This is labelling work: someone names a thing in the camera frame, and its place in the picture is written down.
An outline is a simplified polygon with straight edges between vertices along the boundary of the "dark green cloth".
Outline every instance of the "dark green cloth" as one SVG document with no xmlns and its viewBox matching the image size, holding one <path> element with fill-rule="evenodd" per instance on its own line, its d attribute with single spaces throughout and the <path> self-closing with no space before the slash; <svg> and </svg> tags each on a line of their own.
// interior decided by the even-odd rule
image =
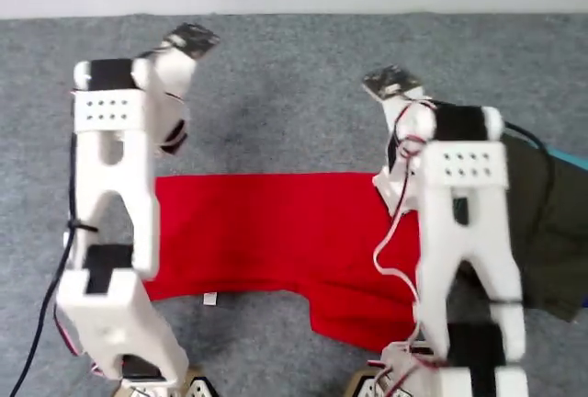
<svg viewBox="0 0 588 397">
<path fill-rule="evenodd" d="M 527 305 L 570 321 L 588 295 L 588 172 L 552 157 L 555 186 L 542 221 L 529 236 L 545 191 L 546 158 L 518 138 L 506 135 L 503 142 L 511 240 Z"/>
</svg>

